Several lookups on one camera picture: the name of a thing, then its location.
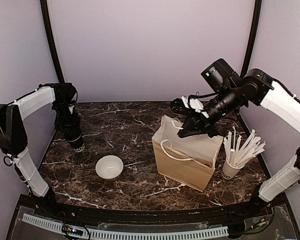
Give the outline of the black plastic cup lid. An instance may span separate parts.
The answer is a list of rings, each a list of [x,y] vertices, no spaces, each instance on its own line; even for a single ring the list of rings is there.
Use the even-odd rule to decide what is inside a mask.
[[[69,142],[76,141],[80,136],[81,130],[78,127],[66,128],[64,130],[64,138]]]

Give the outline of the black paper coffee cup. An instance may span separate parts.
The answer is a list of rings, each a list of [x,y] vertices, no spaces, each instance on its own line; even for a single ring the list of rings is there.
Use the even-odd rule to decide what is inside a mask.
[[[64,133],[64,137],[75,152],[79,153],[85,149],[82,131],[80,128],[76,127],[67,129]]]

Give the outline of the brown paper bag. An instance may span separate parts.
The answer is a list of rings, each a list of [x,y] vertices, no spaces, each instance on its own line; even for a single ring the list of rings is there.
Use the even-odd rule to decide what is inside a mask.
[[[203,192],[215,172],[223,137],[202,134],[180,138],[181,126],[178,119],[162,116],[160,127],[151,138],[157,171]]]

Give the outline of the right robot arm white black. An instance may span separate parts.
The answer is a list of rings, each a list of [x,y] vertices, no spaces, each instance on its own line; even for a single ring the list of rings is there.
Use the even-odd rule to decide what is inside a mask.
[[[201,95],[176,98],[170,104],[173,112],[186,117],[177,133],[180,138],[207,134],[218,135],[215,123],[226,114],[252,102],[274,113],[300,134],[300,100],[279,80],[253,68],[244,77],[222,58],[207,67],[201,76],[213,89],[213,98],[201,103]],[[300,147],[291,160],[270,179],[254,190],[254,197],[245,205],[245,213],[256,217],[265,203],[300,181]]]

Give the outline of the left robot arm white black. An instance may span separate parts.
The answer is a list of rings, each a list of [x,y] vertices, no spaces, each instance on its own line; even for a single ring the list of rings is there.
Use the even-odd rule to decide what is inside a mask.
[[[21,181],[36,197],[47,198],[53,190],[30,156],[24,120],[51,105],[56,112],[54,128],[63,134],[75,152],[81,152],[85,144],[81,118],[75,110],[77,99],[77,89],[71,83],[47,83],[10,103],[0,104],[0,150],[9,159],[7,166],[14,166]]]

